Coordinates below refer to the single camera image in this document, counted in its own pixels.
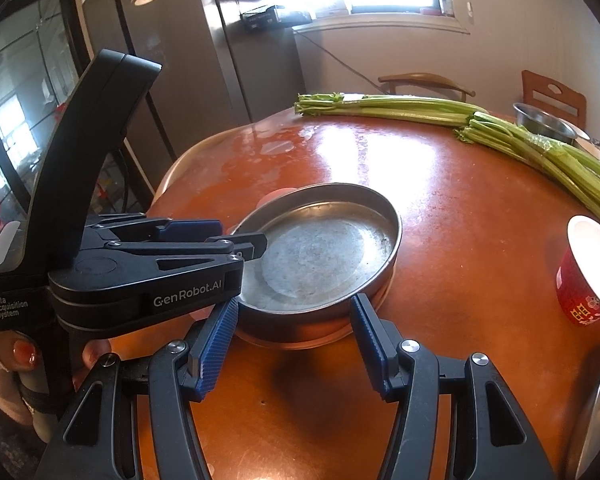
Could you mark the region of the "left hand red nails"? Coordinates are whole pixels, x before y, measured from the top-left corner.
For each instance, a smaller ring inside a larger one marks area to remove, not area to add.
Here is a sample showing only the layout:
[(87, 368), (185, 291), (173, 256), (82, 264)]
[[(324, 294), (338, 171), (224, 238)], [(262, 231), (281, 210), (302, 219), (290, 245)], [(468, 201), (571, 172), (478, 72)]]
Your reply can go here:
[[(89, 341), (82, 350), (84, 370), (90, 370), (101, 356), (110, 351), (107, 339)], [(42, 353), (27, 337), (16, 332), (1, 332), (0, 363), (10, 372), (30, 372), (42, 363)]]

